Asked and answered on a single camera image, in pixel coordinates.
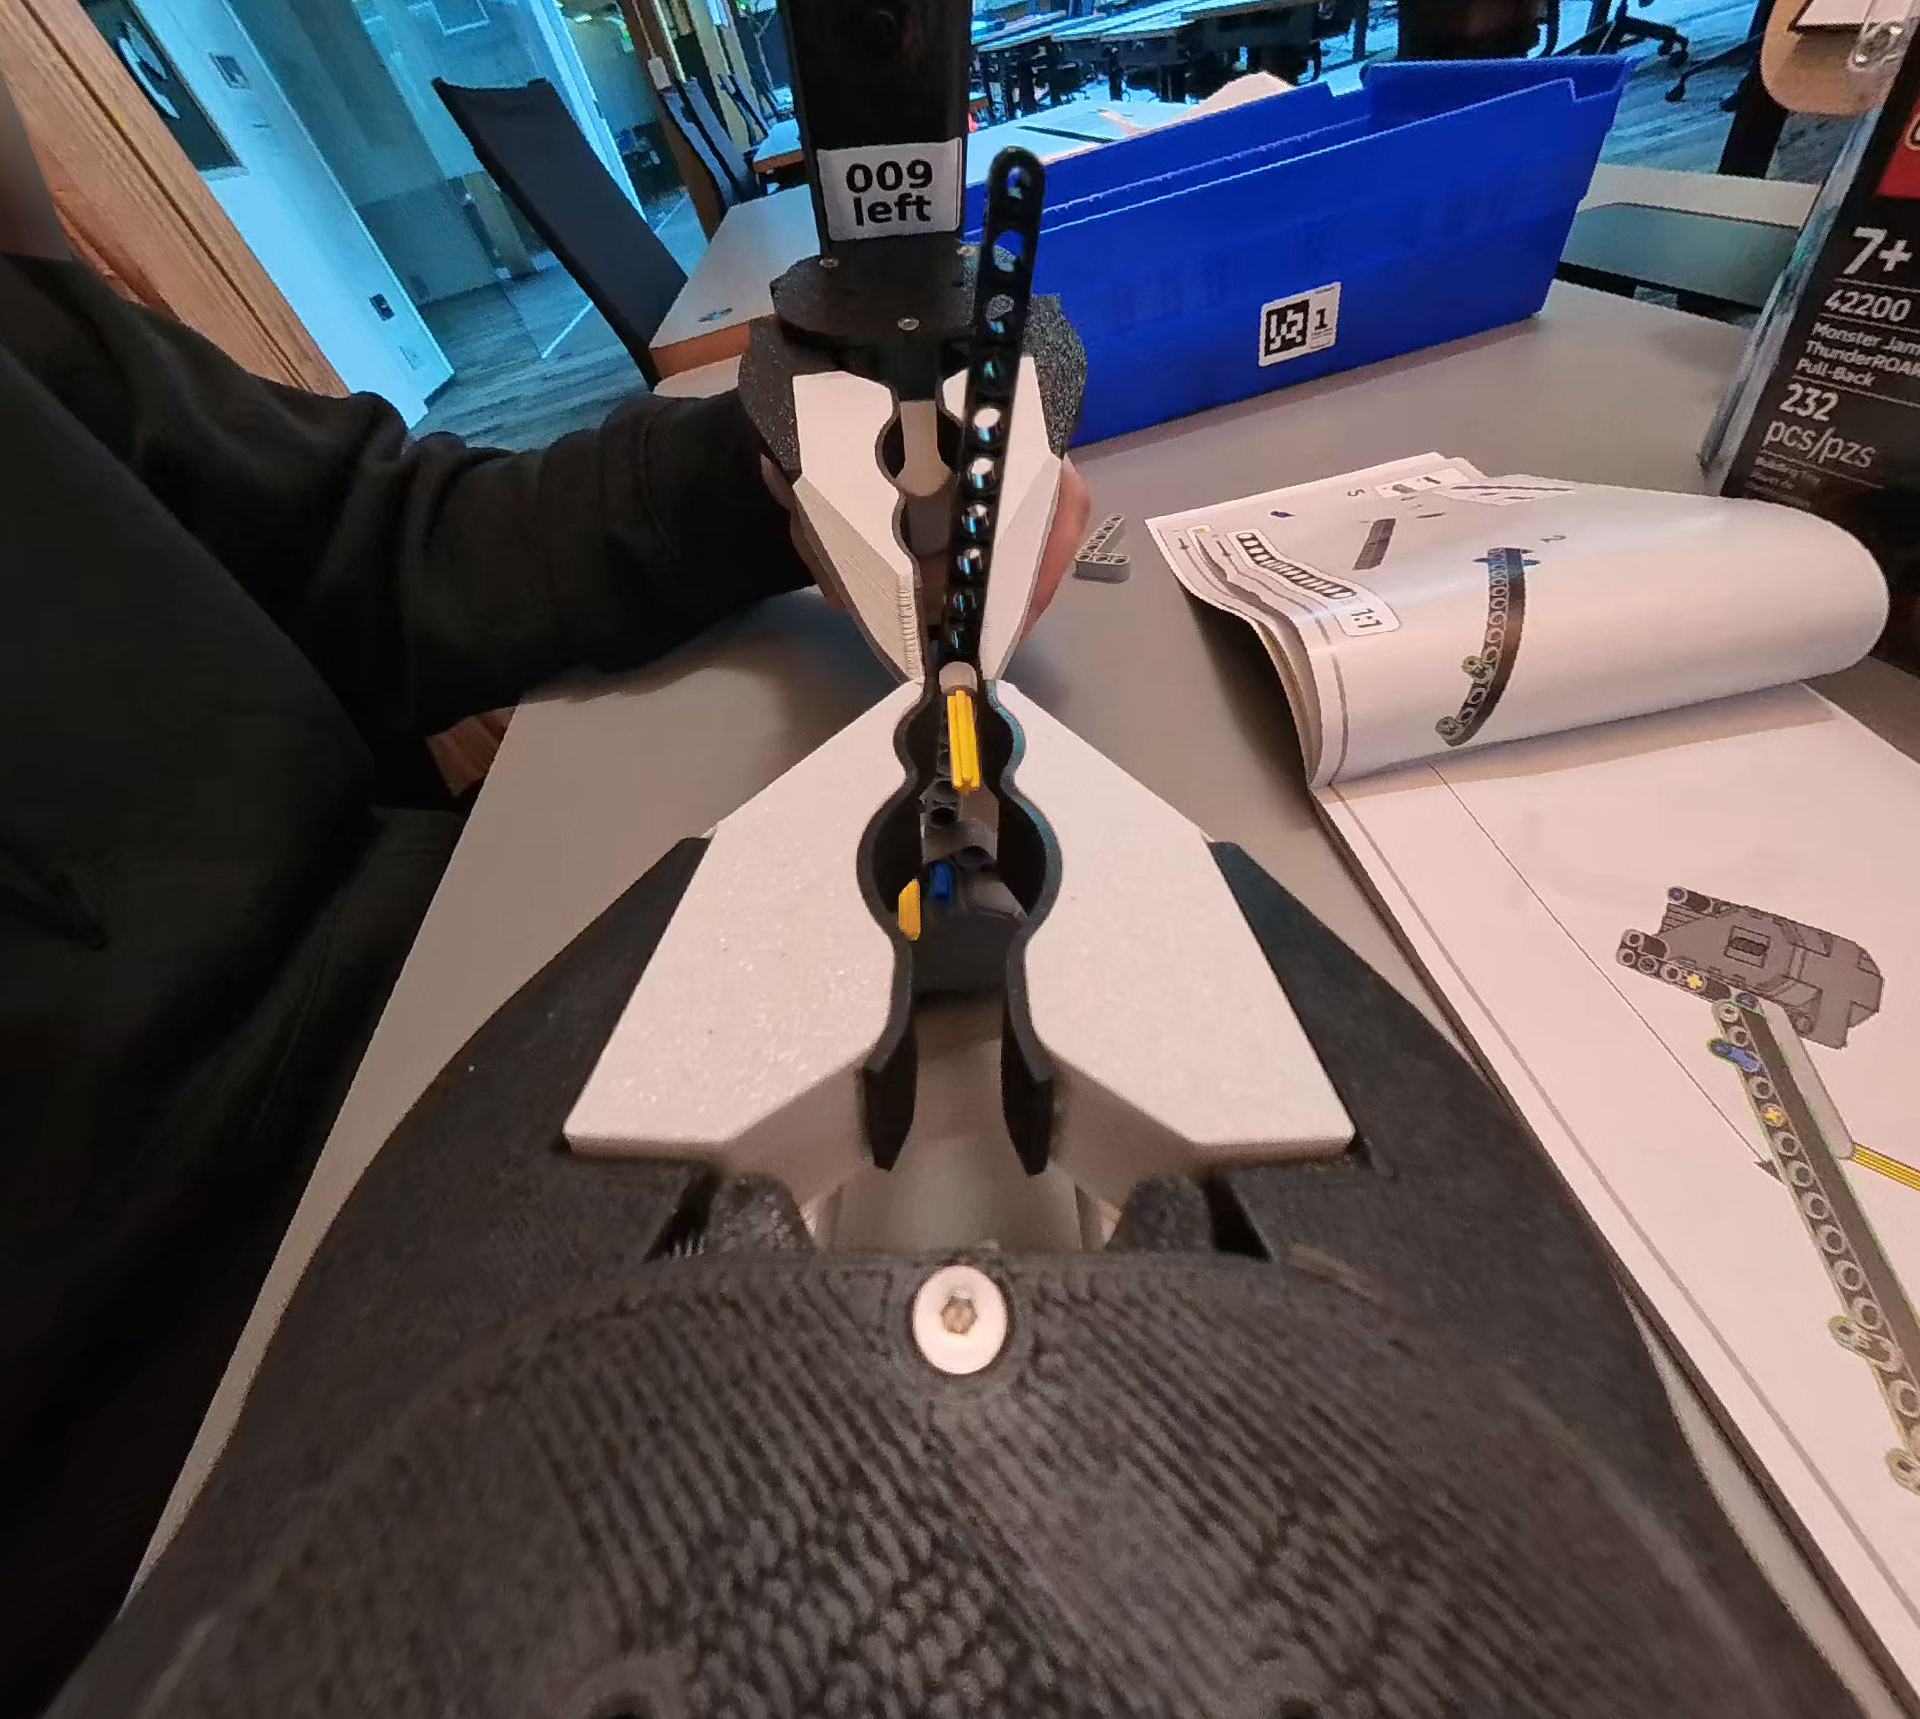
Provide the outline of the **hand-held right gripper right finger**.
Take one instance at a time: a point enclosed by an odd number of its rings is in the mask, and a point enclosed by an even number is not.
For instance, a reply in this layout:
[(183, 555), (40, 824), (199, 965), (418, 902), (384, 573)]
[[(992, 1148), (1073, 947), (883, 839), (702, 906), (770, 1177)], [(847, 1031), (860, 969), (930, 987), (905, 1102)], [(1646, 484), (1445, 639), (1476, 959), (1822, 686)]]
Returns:
[(1028, 1177), (1138, 1181), (1339, 1159), (1357, 1123), (1211, 838), (1023, 697), (987, 686), (1006, 952), (1006, 1128)]

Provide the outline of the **white instruction booklet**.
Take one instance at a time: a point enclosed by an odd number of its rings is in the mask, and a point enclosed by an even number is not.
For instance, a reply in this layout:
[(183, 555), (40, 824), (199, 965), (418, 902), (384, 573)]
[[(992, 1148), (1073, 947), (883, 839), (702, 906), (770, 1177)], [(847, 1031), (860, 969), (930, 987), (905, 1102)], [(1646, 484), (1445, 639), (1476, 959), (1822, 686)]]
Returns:
[(1790, 505), (1420, 458), (1152, 519), (1646, 1308), (1918, 1687), (1920, 779)]

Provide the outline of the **black toy beam assembly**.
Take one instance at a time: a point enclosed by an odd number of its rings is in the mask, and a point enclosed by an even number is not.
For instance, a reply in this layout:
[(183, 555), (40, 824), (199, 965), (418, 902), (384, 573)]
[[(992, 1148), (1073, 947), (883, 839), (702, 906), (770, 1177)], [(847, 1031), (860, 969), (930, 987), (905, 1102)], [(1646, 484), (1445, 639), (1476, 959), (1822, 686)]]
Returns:
[[(998, 458), (1014, 427), (1016, 369), (1037, 360), (1052, 446), (1066, 458), (1082, 395), (1082, 351), (1056, 296), (1034, 290), (1046, 166), (1006, 146), (985, 182), (978, 239), (956, 245), (966, 321), (940, 338), (931, 403), (940, 451), (970, 492), (966, 537), (992, 554)], [(947, 697), (905, 719), (910, 801), (887, 807), (883, 890), (924, 997), (985, 997), (1020, 979), (1023, 937), (1052, 914), (1059, 839), (1034, 807), (1020, 761), (1023, 726), (1006, 678), (973, 681), (985, 792), (956, 795), (947, 776)]]

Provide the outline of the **black office chair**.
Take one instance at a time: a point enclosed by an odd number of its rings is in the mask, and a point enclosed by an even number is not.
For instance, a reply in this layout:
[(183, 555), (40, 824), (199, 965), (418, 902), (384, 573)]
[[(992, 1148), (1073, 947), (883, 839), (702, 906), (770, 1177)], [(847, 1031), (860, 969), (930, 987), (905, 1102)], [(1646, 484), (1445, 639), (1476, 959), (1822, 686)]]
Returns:
[(472, 157), (538, 229), (648, 390), (661, 383), (651, 338), (687, 290), (684, 264), (576, 130), (550, 80), (470, 90), (430, 80)]

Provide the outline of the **grey table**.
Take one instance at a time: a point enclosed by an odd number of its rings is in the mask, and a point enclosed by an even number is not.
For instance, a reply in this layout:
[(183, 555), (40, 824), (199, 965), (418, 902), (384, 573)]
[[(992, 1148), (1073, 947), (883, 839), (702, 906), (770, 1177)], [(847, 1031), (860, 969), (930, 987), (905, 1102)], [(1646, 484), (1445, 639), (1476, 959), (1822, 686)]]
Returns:
[(1668, 293), (1701, 317), (1756, 312), (1816, 198), (1801, 182), (1598, 164), (1555, 281), (1617, 296)]

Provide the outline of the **black toy set box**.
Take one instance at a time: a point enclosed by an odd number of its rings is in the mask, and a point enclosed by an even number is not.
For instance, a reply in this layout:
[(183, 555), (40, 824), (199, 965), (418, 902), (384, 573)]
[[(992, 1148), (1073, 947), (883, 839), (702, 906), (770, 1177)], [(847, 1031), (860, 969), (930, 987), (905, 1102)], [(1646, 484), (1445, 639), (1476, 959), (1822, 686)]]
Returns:
[(1920, 0), (1783, 0), (1764, 94), (1856, 116), (1701, 444), (1735, 498), (1854, 519), (1918, 492), (1920, 416)]

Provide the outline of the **black wall sign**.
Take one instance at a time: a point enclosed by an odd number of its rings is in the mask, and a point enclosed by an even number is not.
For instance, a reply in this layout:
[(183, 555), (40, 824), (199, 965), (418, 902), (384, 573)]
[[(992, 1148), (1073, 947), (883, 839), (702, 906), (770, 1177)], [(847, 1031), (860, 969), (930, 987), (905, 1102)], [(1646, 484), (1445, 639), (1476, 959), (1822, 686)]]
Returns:
[(136, 0), (81, 0), (86, 20), (100, 30), (116, 61), (129, 70), (147, 104), (159, 112), (174, 146), (194, 158), (196, 172), (238, 172), (238, 157), (226, 146), (222, 130), (209, 123), (205, 104), (178, 80), (171, 53), (159, 46), (156, 30), (144, 20)]

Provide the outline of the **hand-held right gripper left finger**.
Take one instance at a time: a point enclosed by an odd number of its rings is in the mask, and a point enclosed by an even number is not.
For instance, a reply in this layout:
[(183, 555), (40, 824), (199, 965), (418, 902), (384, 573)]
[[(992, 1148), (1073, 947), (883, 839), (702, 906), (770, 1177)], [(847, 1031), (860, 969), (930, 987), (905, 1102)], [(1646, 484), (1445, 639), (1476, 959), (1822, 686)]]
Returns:
[(896, 686), (709, 834), (576, 1104), (567, 1153), (770, 1177), (800, 1206), (860, 1173), (905, 1181), (915, 1123), (920, 824), (871, 852), (909, 801)]

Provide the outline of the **blue plastic bin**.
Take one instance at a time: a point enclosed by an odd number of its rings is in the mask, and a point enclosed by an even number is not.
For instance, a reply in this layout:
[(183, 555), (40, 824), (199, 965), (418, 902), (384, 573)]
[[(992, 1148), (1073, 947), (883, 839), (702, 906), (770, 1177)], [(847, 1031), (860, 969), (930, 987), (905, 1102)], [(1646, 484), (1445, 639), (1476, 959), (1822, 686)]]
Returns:
[(1624, 53), (1381, 61), (1046, 164), (1074, 444), (1541, 312)]

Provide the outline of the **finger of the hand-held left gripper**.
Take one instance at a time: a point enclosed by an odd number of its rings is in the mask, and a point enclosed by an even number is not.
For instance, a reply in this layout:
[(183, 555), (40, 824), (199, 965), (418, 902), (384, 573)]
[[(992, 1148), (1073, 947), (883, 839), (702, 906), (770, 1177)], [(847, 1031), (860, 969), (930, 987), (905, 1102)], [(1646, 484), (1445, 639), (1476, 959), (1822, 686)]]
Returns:
[(899, 681), (924, 686), (915, 559), (905, 542), (905, 492), (883, 470), (896, 395), (854, 371), (793, 377), (800, 513), (821, 539), (841, 596)]
[(1059, 527), (1061, 458), (1052, 446), (1037, 360), (1020, 360), (1014, 427), (998, 458), (997, 530), (987, 554), (987, 588), (978, 620), (978, 673), (1006, 678), (1028, 622), (1052, 608), (1073, 559), (1073, 537)]

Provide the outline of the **person's left forearm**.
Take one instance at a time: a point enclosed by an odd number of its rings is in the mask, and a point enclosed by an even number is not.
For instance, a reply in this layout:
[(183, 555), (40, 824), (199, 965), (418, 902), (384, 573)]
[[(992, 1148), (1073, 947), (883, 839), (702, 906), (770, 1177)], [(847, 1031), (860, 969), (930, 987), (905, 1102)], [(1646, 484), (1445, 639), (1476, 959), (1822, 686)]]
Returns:
[(353, 490), (361, 715), (399, 731), (638, 669), (814, 581), (735, 390), (640, 399), (521, 458), (399, 444)]

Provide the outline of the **grey desk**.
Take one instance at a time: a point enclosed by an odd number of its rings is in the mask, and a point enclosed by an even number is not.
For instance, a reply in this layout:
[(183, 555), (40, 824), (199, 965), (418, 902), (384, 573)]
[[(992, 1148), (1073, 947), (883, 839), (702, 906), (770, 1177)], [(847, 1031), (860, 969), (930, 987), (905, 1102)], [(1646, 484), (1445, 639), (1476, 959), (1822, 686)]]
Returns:
[[(1074, 446), (1074, 466), (1095, 513), (1134, 524), (1420, 451), (1692, 490), (1746, 342), (1727, 321), (1555, 285), (1531, 321)], [(1126, 586), (1061, 581), (1014, 681), (1211, 838), (1260, 858), (1445, 1020), (1308, 804), (1268, 653), (1242, 622), (1196, 609), (1156, 550)], [(205, 1488), (332, 1219), (423, 1089), (665, 843), (730, 817), (878, 694), (854, 622), (809, 588), (651, 669), (576, 678), (516, 712), (140, 1580)]]

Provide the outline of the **person in black sweatshirt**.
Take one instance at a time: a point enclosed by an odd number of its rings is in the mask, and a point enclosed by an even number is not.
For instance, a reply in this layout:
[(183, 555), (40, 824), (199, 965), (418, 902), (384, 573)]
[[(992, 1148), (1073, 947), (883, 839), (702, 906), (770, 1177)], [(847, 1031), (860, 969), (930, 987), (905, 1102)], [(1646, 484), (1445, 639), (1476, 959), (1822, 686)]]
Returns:
[(113, 1618), (438, 885), (527, 480), (5, 260), (5, 1714)]

